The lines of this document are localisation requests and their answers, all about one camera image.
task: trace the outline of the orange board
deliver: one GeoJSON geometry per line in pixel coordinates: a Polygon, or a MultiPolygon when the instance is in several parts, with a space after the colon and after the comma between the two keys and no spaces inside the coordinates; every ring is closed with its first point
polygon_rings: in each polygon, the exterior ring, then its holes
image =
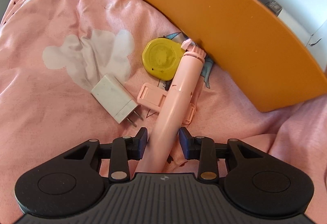
{"type": "Polygon", "coordinates": [[[228,71],[263,112],[327,93],[297,37],[257,0],[145,0],[228,71]]]}

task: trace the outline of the bedding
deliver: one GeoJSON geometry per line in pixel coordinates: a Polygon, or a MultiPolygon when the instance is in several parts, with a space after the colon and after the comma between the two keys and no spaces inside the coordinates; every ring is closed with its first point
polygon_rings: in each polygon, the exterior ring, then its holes
{"type": "MultiPolygon", "coordinates": [[[[89,138],[110,143],[149,131],[157,114],[140,109],[144,121],[118,125],[91,95],[113,74],[134,96],[145,82],[164,86],[143,68],[141,54],[152,39],[179,30],[142,0],[11,0],[0,26],[0,223],[22,212],[14,197],[24,172],[89,138]]],[[[230,76],[213,65],[194,93],[192,135],[215,142],[239,138],[304,172],[315,185],[306,214],[327,220],[327,96],[260,113],[230,76]]],[[[133,174],[137,161],[130,161],[133,174]]],[[[178,139],[163,172],[196,172],[178,139]]],[[[221,176],[226,173],[219,161],[221,176]]],[[[103,162],[101,174],[108,174],[103,162]]]]}

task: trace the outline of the pink tube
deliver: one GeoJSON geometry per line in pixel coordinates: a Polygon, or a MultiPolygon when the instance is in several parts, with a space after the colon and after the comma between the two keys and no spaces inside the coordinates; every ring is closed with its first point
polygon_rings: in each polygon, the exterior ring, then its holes
{"type": "Polygon", "coordinates": [[[135,172],[160,173],[164,168],[202,71],[205,53],[203,51],[200,53],[185,52],[180,60],[149,136],[143,159],[139,161],[135,172]]]}

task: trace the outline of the ribbed gray panel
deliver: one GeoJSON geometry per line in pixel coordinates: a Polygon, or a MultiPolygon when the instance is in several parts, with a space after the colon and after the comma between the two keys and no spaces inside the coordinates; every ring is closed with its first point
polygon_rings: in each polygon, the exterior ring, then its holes
{"type": "Polygon", "coordinates": [[[304,215],[262,220],[230,205],[220,189],[199,183],[193,174],[137,174],[113,185],[93,208],[65,219],[25,215],[17,224],[309,224],[304,215]]]}

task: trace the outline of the wall charger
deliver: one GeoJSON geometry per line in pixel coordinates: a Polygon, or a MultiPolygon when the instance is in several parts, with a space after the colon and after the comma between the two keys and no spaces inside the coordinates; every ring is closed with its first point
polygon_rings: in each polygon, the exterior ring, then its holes
{"type": "Polygon", "coordinates": [[[126,119],[136,127],[136,124],[129,118],[132,113],[143,120],[142,116],[135,111],[138,104],[133,96],[114,76],[106,74],[91,90],[91,93],[117,123],[126,119]]]}

